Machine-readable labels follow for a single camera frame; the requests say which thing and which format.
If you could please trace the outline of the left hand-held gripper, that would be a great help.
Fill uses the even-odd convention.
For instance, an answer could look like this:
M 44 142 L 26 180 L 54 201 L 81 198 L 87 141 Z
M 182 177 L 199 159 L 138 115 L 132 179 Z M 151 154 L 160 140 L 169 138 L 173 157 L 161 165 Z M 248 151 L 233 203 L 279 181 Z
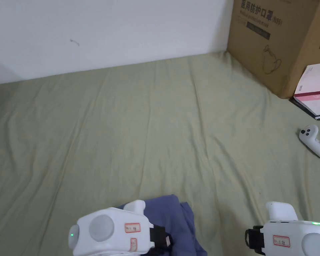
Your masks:
M 145 208 L 145 201 L 135 200 L 122 209 L 110 207 L 79 218 L 68 234 L 73 255 L 159 256 L 171 252 L 171 235 L 149 222 Z

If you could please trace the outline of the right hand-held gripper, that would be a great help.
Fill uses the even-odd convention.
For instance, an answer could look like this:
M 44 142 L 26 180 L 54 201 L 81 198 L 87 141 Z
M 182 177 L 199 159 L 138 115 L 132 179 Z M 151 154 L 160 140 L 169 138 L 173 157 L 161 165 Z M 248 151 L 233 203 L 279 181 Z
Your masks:
M 264 256 L 320 256 L 320 222 L 299 220 L 291 204 L 267 202 L 269 222 L 245 231 L 245 243 Z

